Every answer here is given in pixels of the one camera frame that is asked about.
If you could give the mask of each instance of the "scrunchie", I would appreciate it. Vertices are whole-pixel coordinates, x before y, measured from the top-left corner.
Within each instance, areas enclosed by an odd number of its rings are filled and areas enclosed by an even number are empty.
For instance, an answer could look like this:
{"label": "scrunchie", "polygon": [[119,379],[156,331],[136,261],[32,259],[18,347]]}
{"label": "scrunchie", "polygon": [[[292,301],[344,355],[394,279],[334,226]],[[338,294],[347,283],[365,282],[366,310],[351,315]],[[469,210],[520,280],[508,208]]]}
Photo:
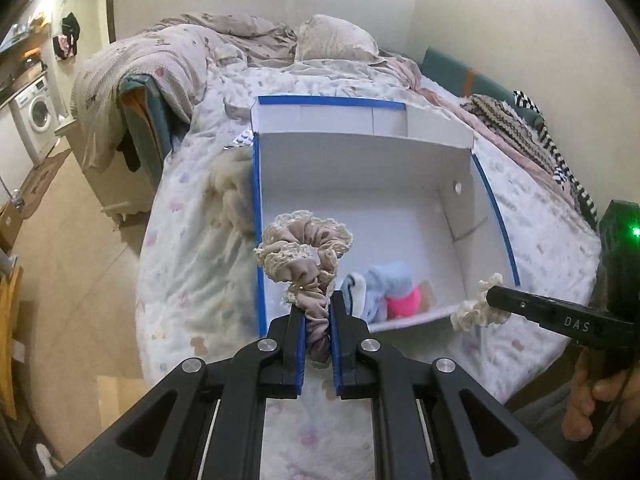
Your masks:
{"label": "scrunchie", "polygon": [[[255,254],[274,282],[290,282],[284,300],[305,311],[306,346],[314,361],[330,355],[328,298],[334,291],[338,259],[353,236],[333,218],[322,220],[309,211],[278,215],[265,227]],[[318,250],[316,262],[315,251]]]}
{"label": "scrunchie", "polygon": [[504,324],[511,317],[511,312],[493,308],[486,302],[487,291],[494,285],[502,286],[502,275],[494,272],[486,282],[479,282],[478,298],[460,303],[451,314],[454,330],[469,332],[474,326],[486,327],[491,323]]}

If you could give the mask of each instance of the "blue gripper pad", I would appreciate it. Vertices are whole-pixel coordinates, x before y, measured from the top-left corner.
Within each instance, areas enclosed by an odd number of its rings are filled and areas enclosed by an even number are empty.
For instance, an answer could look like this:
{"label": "blue gripper pad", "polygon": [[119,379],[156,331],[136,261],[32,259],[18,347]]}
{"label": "blue gripper pad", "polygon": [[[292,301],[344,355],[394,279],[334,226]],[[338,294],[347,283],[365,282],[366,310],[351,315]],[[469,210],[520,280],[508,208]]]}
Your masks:
{"label": "blue gripper pad", "polygon": [[334,388],[335,394],[342,393],[342,364],[340,362],[340,339],[338,338],[338,326],[333,322],[334,302],[329,303],[329,328],[331,329],[331,359],[334,368]]}
{"label": "blue gripper pad", "polygon": [[306,317],[300,320],[298,329],[298,346],[296,348],[296,389],[298,394],[302,394],[302,384],[305,382],[305,355],[306,355]]}

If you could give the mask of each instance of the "metal screw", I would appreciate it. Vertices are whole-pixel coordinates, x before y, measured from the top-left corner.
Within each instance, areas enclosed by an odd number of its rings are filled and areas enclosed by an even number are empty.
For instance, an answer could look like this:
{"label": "metal screw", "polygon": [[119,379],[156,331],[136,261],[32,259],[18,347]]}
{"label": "metal screw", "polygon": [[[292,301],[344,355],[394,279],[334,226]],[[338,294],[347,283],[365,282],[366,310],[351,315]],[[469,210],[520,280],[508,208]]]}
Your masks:
{"label": "metal screw", "polygon": [[441,372],[450,374],[456,369],[456,364],[451,359],[445,357],[444,359],[438,359],[436,361],[436,368]]}
{"label": "metal screw", "polygon": [[202,368],[202,362],[200,359],[196,359],[192,357],[191,359],[187,359],[182,363],[182,370],[187,372],[188,374],[196,373],[198,370]]}
{"label": "metal screw", "polygon": [[365,352],[377,352],[380,350],[380,341],[377,339],[365,339],[360,346]]}
{"label": "metal screw", "polygon": [[258,341],[258,349],[263,352],[273,352],[278,347],[278,343],[273,339],[260,339]]}

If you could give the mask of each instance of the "human hand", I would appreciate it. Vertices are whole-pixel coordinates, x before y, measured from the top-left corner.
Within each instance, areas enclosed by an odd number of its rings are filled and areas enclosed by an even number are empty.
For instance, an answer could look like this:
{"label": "human hand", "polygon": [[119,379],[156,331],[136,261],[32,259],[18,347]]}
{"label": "human hand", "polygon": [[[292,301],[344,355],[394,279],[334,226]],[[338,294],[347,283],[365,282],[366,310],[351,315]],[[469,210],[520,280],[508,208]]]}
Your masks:
{"label": "human hand", "polygon": [[[593,387],[589,382],[589,357],[585,349],[575,364],[574,381],[562,422],[562,432],[567,440],[587,439],[593,432],[590,416],[596,407],[596,400],[611,402],[616,399],[628,370],[623,370],[610,378],[597,381]],[[622,405],[609,432],[605,446],[615,442],[640,416],[640,370],[636,369],[622,395]]]}

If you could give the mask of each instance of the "washing machine door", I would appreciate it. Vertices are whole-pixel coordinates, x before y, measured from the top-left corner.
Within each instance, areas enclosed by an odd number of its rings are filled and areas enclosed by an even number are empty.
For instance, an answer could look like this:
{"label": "washing machine door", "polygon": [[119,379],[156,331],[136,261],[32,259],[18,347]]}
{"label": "washing machine door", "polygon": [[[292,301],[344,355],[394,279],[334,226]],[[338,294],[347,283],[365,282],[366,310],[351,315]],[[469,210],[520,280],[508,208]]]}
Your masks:
{"label": "washing machine door", "polygon": [[52,110],[49,110],[44,95],[39,95],[29,105],[29,125],[36,133],[46,132],[51,126]]}

